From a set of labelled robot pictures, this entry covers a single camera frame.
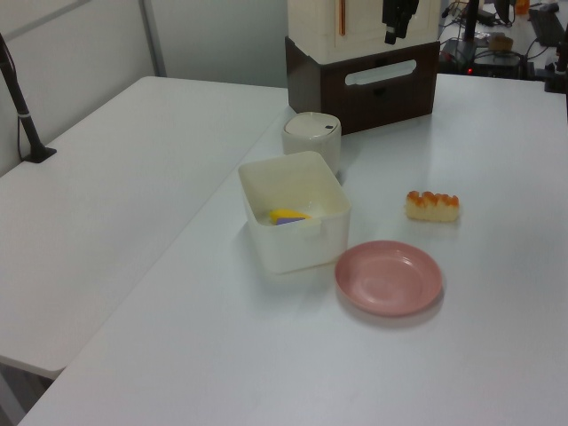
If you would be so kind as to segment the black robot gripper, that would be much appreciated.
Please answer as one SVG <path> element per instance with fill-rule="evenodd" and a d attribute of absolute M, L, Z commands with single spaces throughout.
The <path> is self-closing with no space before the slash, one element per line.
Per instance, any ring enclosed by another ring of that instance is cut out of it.
<path fill-rule="evenodd" d="M 406 38 L 407 28 L 418 8 L 418 0 L 383 0 L 385 21 L 385 42 L 395 44 L 398 38 Z"/>

